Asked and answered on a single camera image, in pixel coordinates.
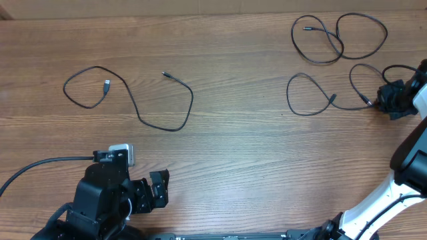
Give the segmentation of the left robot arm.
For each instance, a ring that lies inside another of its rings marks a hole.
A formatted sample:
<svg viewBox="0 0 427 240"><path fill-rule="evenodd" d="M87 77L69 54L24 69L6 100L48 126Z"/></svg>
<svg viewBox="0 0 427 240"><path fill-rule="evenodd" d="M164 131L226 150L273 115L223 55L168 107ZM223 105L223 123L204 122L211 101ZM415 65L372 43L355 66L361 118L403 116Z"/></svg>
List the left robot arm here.
<svg viewBox="0 0 427 240"><path fill-rule="evenodd" d="M94 151L93 164L77 184L75 197L48 220L33 239L147 239L127 222L133 214L151 213L168 204L169 171L149 174L152 184L132 180L129 149Z"/></svg>

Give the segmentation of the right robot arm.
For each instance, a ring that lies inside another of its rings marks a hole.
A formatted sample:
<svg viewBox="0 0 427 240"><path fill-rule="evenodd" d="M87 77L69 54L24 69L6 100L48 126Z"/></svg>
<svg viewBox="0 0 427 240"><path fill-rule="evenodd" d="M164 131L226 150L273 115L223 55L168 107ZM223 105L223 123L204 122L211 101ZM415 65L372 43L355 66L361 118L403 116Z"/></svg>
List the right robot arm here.
<svg viewBox="0 0 427 240"><path fill-rule="evenodd" d="M387 96L393 110L415 110L420 124L407 136L390 160L391 172L357 206L326 221L314 239L378 239L378 230L406 208L426 200L426 60L401 83L401 93Z"/></svg>

